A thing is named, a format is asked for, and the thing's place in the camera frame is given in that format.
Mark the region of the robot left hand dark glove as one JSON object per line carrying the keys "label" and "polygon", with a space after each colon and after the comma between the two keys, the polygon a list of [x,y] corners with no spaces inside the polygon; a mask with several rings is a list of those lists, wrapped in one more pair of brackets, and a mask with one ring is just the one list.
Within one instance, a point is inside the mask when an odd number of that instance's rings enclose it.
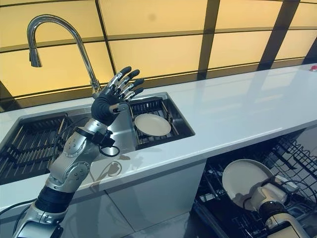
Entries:
{"label": "robot left hand dark glove", "polygon": [[91,106],[92,118],[110,126],[118,114],[127,109],[131,99],[143,92],[144,88],[136,87],[141,85],[144,79],[131,82],[139,73],[138,69],[132,71],[130,66],[117,73],[95,98]]}

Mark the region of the robot right hand dark glove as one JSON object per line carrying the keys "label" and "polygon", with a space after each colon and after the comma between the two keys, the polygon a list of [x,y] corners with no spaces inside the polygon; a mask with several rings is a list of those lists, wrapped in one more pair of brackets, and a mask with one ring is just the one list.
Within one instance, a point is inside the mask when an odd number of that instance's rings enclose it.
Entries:
{"label": "robot right hand dark glove", "polygon": [[271,181],[281,190],[287,193],[296,193],[299,191],[300,187],[296,185],[294,182],[291,182],[289,179],[282,177],[280,175],[274,176]]}

